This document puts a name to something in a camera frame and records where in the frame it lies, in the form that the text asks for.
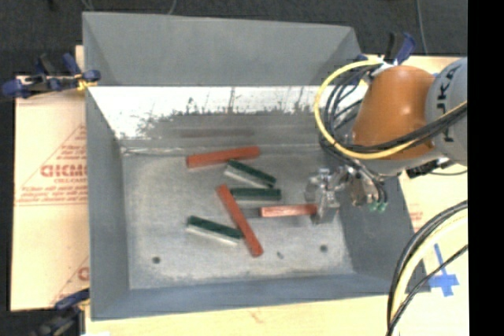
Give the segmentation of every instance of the green block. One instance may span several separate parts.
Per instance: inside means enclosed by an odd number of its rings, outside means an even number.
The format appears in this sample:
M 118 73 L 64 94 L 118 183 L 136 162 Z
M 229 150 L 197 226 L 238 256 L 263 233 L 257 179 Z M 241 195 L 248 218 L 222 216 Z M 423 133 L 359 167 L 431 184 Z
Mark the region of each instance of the green block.
M 230 241 L 234 243 L 243 238 L 242 231 L 237 230 L 236 228 L 228 227 L 210 220 L 205 220 L 197 216 L 190 216 L 187 219 L 187 230 L 198 234 L 210 235 L 222 241 Z

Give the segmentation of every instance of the blue clamp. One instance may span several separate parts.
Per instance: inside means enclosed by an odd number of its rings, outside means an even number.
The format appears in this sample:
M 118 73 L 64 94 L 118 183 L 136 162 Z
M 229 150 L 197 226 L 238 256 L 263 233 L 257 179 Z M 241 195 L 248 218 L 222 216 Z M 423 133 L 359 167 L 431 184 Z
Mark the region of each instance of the blue clamp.
M 65 336 L 85 332 L 84 311 L 78 304 L 89 299 L 89 288 L 71 294 L 54 306 L 57 314 L 30 332 L 29 336 Z
M 47 56 L 40 56 L 35 63 L 35 74 L 24 79 L 12 79 L 2 84 L 2 93 L 7 98 L 29 98 L 33 95 L 53 91 L 70 90 L 72 88 L 84 89 L 97 83 L 102 75 L 98 70 L 82 72 L 74 57 L 66 53 L 63 55 L 63 64 L 69 72 L 67 76 L 52 76 L 54 66 Z

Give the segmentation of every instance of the red block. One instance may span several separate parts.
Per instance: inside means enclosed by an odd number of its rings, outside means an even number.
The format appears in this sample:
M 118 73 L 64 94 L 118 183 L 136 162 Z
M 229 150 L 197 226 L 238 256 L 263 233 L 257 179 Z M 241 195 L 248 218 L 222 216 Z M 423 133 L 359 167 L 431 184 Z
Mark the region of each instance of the red block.
M 188 168 L 205 167 L 207 165 L 222 164 L 229 160 L 244 160 L 255 158 L 261 154 L 259 147 L 239 147 L 237 149 L 228 149 L 214 151 L 212 153 L 192 154 L 186 157 L 186 166 Z
M 236 203 L 235 198 L 231 194 L 228 186 L 223 184 L 216 188 L 217 195 L 222 200 L 224 207 L 228 210 L 232 220 L 236 226 L 241 230 L 245 239 L 246 246 L 253 257 L 259 257 L 263 254 L 264 250 L 255 236 L 254 231 L 250 227 L 248 221 L 242 213 L 242 210 Z
M 315 213 L 317 213 L 317 205 L 314 203 L 264 206 L 259 209 L 261 217 L 312 216 Z

